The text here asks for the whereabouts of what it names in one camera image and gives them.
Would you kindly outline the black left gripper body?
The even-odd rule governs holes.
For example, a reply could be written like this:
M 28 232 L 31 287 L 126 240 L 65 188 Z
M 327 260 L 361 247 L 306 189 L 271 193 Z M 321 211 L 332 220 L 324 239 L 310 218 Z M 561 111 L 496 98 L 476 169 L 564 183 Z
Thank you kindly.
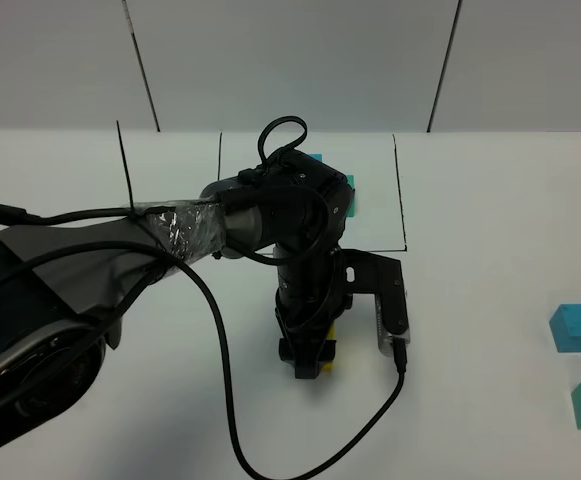
M 335 320 L 352 306 L 346 267 L 343 250 L 335 246 L 278 270 L 275 314 L 290 349 L 331 338 Z

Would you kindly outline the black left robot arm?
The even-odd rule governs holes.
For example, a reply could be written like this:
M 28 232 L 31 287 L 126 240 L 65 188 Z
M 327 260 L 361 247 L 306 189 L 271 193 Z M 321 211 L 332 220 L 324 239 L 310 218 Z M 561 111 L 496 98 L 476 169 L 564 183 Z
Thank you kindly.
M 297 372 L 318 372 L 349 306 L 339 241 L 353 200 L 343 173 L 284 147 L 195 200 L 53 217 L 0 204 L 0 448 L 71 408 L 140 294 L 208 256 L 273 248 L 283 344 Z

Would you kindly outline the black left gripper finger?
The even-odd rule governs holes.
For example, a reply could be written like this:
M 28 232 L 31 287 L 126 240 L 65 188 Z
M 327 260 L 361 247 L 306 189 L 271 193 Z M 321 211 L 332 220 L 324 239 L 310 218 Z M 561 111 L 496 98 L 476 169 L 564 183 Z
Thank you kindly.
M 282 361 L 294 368 L 296 379 L 314 380 L 322 372 L 325 355 L 322 353 L 326 339 L 279 340 L 278 354 Z

